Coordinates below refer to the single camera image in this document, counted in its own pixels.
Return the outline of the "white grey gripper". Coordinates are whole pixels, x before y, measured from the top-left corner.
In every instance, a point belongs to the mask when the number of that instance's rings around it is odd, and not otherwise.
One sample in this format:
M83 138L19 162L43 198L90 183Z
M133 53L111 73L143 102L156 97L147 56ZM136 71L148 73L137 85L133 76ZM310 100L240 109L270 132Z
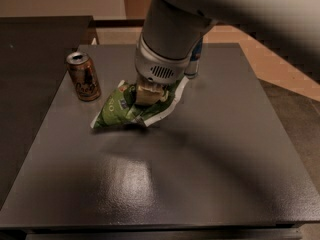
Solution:
M173 84L187 68L193 40L185 37L142 33L136 47L137 105L151 106L168 98L162 85Z

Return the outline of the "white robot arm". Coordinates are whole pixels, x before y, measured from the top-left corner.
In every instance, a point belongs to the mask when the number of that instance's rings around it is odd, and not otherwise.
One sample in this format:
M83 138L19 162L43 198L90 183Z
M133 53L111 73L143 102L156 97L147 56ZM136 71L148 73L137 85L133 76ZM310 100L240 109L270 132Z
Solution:
M135 53L138 83L149 91L175 83L218 23L253 35L319 79L320 0L151 0Z

